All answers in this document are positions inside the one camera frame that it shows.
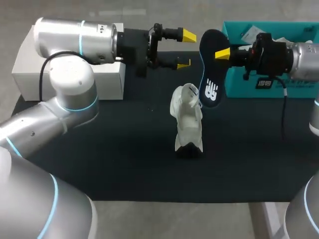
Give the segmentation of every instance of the concrete floor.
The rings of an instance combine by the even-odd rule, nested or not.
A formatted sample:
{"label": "concrete floor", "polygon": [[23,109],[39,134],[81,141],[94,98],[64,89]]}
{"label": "concrete floor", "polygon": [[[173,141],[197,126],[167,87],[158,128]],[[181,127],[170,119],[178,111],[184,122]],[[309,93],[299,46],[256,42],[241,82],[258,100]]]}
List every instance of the concrete floor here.
{"label": "concrete floor", "polygon": [[[15,56],[41,16],[123,22],[149,29],[183,26],[200,37],[224,20],[319,21],[317,0],[0,0],[0,121],[19,96],[11,77]],[[160,50],[198,50],[165,41]],[[98,238],[245,238],[253,229],[247,204],[96,202]]]}

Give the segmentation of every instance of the black table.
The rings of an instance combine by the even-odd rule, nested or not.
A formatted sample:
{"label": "black table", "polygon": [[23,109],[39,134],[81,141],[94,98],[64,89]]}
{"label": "black table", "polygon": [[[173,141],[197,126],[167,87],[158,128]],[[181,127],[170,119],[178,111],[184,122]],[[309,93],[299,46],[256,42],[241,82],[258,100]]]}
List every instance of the black table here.
{"label": "black table", "polygon": [[[199,158],[174,151],[176,87],[199,85],[198,52],[179,71],[127,67],[123,101],[100,101],[94,122],[53,140],[28,160],[93,200],[230,203],[289,201],[319,169],[319,138],[309,130],[313,100],[288,99],[282,142],[282,99],[227,99],[203,109]],[[20,98],[14,113],[35,105]]]}

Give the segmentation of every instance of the black insole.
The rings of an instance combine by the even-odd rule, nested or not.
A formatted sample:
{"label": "black insole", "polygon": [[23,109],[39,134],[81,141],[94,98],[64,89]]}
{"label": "black insole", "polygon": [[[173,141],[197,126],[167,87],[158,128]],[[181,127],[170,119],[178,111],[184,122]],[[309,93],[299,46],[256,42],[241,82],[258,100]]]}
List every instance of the black insole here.
{"label": "black insole", "polygon": [[224,94],[224,82],[229,62],[215,60],[215,52],[229,46],[227,37],[219,30],[208,30],[201,38],[199,52],[204,64],[204,72],[199,87],[199,99],[206,107],[217,106]]}

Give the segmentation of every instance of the robotic arm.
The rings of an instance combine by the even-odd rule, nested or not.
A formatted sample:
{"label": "robotic arm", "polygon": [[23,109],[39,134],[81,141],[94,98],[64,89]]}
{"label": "robotic arm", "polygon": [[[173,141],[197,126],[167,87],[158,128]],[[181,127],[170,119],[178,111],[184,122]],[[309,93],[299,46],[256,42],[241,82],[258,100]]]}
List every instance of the robotic arm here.
{"label": "robotic arm", "polygon": [[117,32],[114,24],[48,18],[36,22],[35,48],[50,64],[49,78],[56,96],[0,124],[1,237],[95,238],[94,203],[22,157],[97,116],[94,73],[82,57],[93,64],[132,64],[142,77],[147,67],[175,70],[190,65],[189,60],[179,58],[170,62],[158,59],[157,46],[162,38],[196,41],[196,36],[183,28],[163,29],[158,23],[150,35],[148,30],[139,29]]}
{"label": "robotic arm", "polygon": [[[287,48],[284,42],[275,42],[270,33],[259,33],[249,50],[228,47],[215,53],[215,59],[227,61],[228,69],[243,66],[244,80],[249,80],[251,71],[265,75],[269,80],[280,80],[286,73],[290,79],[319,81],[319,44],[295,43]],[[315,99],[309,124],[310,130],[319,136],[319,95]]]}
{"label": "robotic arm", "polygon": [[49,77],[56,97],[29,108],[0,124],[0,146],[28,157],[53,138],[87,123],[98,114],[98,96],[90,65],[120,61],[136,66],[136,74],[146,76],[147,67],[178,69],[190,60],[163,61],[157,57],[158,42],[175,39],[196,42],[186,29],[163,29],[161,24],[149,30],[127,29],[117,32],[114,24],[40,18],[34,26],[37,53],[50,59]]}

